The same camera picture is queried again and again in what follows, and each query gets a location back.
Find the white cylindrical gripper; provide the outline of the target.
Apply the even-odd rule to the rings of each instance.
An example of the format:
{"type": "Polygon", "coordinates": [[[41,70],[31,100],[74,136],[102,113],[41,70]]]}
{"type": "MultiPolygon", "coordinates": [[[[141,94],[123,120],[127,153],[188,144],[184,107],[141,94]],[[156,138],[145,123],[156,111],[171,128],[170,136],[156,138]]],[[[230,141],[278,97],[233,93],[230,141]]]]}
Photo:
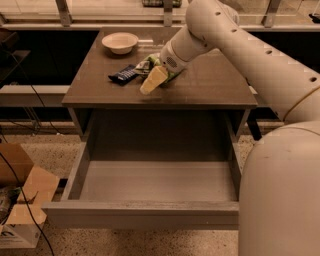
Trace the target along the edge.
{"type": "MultiPolygon", "coordinates": [[[[160,61],[170,72],[181,72],[197,56],[207,53],[209,45],[195,37],[187,27],[181,28],[162,48],[160,61]]],[[[168,71],[163,66],[154,66],[142,83],[140,92],[150,94],[168,78],[168,71]]]]}

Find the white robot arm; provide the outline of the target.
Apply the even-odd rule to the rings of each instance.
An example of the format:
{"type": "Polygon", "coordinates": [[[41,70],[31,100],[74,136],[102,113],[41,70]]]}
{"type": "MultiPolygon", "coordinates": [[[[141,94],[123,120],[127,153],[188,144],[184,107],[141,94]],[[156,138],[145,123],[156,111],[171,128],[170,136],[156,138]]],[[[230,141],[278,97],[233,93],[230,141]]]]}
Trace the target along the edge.
{"type": "Polygon", "coordinates": [[[247,157],[239,193],[239,256],[320,256],[320,74],[241,29],[219,0],[189,0],[144,94],[219,49],[283,121],[247,157]]]}

